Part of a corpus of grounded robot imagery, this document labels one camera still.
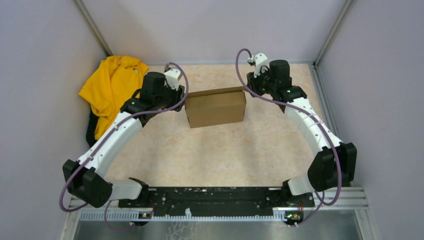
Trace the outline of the brown cardboard box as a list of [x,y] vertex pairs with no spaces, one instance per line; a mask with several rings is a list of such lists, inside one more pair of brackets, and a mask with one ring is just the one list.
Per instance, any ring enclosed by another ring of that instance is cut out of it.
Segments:
[[242,122],[247,105],[244,90],[236,86],[190,92],[185,100],[190,128]]

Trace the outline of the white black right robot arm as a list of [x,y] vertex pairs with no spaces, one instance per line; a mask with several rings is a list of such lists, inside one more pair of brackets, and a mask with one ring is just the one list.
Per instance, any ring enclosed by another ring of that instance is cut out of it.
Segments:
[[315,155],[307,172],[283,183],[281,199],[295,206],[303,194],[321,192],[354,180],[357,148],[344,143],[324,124],[300,86],[292,84],[290,65],[286,60],[259,60],[250,65],[247,86],[255,95],[268,94],[283,103],[281,111],[298,127]]

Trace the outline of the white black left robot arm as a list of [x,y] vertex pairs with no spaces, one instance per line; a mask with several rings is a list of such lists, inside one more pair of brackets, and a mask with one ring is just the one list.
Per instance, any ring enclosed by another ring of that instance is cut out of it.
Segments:
[[155,115],[180,111],[188,95],[188,86],[179,84],[185,74],[177,68],[164,73],[149,72],[142,87],[124,102],[115,120],[102,137],[78,160],[67,160],[62,167],[65,186],[61,191],[95,208],[109,201],[131,200],[138,207],[149,203],[150,193],[135,178],[106,180],[105,175],[127,142]]

